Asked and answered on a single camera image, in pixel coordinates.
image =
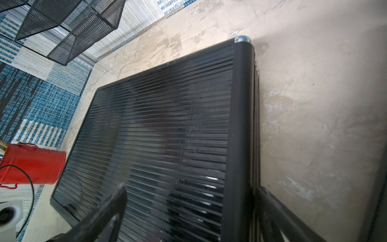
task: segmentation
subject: bucket handle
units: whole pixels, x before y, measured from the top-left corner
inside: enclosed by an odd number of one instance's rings
[[[33,143],[23,143],[23,142],[19,142],[17,145],[18,145],[18,146],[33,146],[34,148],[39,148],[36,144],[33,144]]]
[[[15,187],[8,187],[8,186],[4,186],[3,184],[0,184],[0,187],[3,187],[3,188],[7,188],[7,189],[11,189],[11,190],[12,190],[12,189],[16,189],[16,188],[17,188],[17,184],[18,184],[18,183],[15,184]]]

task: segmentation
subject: white object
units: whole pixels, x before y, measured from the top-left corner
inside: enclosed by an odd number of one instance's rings
[[[12,219],[3,225],[0,225],[1,242],[15,242],[16,241],[16,225],[23,219],[23,201],[10,201],[0,203],[0,216],[3,209],[9,208],[13,210]]]

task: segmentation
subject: black mesh wire basket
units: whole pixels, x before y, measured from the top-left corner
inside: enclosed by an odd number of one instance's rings
[[[16,41],[60,26],[80,2],[81,0],[35,0],[17,32]]]
[[[72,31],[47,58],[67,65],[95,42],[118,28],[124,4],[125,0],[87,0],[80,3],[63,22],[63,26]]]
[[[28,0],[1,0],[0,12],[26,5]]]

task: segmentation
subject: black metal bar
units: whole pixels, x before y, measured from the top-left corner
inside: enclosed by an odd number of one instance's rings
[[[121,222],[127,204],[127,194],[123,185],[107,197],[86,218],[69,232],[63,234],[58,242],[114,242],[118,238]]]
[[[20,28],[19,28],[19,31],[16,33],[16,36],[15,36],[15,41],[18,41],[19,40],[19,33],[20,33],[20,30],[23,28],[23,26],[26,24],[26,19],[29,17],[29,15],[31,14],[31,10],[32,10],[32,8],[36,5],[36,3],[37,3],[37,1],[34,1],[33,3],[32,3],[32,5],[30,6],[30,9],[28,10],[28,12],[27,12],[27,15],[24,17],[24,21],[23,21],[23,23],[20,25]]]
[[[358,242],[387,241],[387,144],[384,147],[382,159],[375,184],[372,189],[368,208]]]
[[[233,81],[227,138],[222,211],[222,241],[248,241],[252,216],[250,185],[250,87],[254,80],[254,47],[234,44]]]
[[[67,29],[66,27],[63,27],[63,26],[62,26],[62,23],[63,23],[63,22],[71,15],[72,12],[74,12],[74,10],[80,5],[81,2],[85,2],[85,1],[80,0],[80,1],[78,2],[78,4],[70,11],[70,14],[69,14],[67,17],[65,17],[64,19],[62,19],[62,22],[61,22],[60,25],[59,25],[62,29],[64,29],[65,31],[67,31],[67,32],[69,32],[69,33],[71,32],[71,30]]]
[[[255,205],[264,242],[282,242],[281,231],[290,242],[325,242],[266,188],[258,189]]]
[[[255,65],[254,68],[254,81],[252,83],[252,94],[251,94],[251,103],[253,104],[252,108],[252,120],[253,124],[252,131],[252,184],[253,196],[256,196],[258,187],[260,187],[260,135],[259,135],[259,71],[258,67]],[[260,236],[257,208],[254,207],[253,217],[252,217],[252,234],[251,241],[258,241]]]

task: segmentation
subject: black metal frame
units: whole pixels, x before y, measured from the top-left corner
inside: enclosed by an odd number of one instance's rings
[[[387,241],[387,143],[383,150],[378,174],[373,185],[368,208],[358,242]]]
[[[48,240],[56,242],[115,242],[118,238],[127,204],[126,190],[120,185],[109,197],[101,202],[85,219],[69,232]]]
[[[201,55],[203,52],[230,45],[232,42],[234,39],[99,87],[97,91]],[[267,189],[260,187],[259,74],[254,68],[252,44],[238,42],[234,43],[234,48],[235,66],[228,134],[228,145],[232,148],[227,151],[221,241],[259,241],[262,234],[265,242],[282,242],[282,231],[290,242],[324,242],[321,236],[297,218]],[[58,184],[59,182],[51,194],[50,204],[71,226],[76,226],[78,220],[53,198]]]

